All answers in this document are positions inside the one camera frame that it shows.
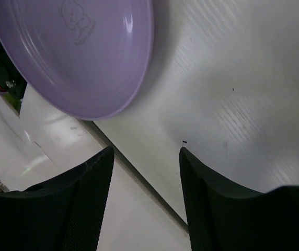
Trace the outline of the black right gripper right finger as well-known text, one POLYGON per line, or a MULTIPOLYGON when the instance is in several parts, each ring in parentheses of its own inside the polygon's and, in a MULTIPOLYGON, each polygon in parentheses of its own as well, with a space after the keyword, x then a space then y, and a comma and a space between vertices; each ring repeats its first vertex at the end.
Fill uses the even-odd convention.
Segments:
POLYGON ((299 250, 299 186, 257 192, 179 152, 192 250, 299 250))

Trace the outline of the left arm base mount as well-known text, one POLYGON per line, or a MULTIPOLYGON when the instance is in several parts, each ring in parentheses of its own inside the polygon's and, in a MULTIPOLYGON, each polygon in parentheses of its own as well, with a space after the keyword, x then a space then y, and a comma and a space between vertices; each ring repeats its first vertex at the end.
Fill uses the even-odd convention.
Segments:
POLYGON ((7 93, 4 97, 16 110, 21 108, 26 87, 27 82, 13 65, 0 42, 0 91, 7 93))

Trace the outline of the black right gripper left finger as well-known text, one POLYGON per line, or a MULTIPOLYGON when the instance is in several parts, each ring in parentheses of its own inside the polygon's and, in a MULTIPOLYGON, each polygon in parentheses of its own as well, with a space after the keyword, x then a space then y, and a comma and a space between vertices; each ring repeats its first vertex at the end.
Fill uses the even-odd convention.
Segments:
POLYGON ((0 193, 0 250, 96 250, 113 164, 107 147, 24 191, 0 193))

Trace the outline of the purple round plate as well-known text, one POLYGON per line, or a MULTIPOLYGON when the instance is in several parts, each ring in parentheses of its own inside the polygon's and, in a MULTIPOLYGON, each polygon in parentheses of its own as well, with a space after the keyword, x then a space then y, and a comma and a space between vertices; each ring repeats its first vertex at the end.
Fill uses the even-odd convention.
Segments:
POLYGON ((109 118, 131 103, 153 40, 152 1, 0 1, 0 42, 13 65, 79 119, 109 118))

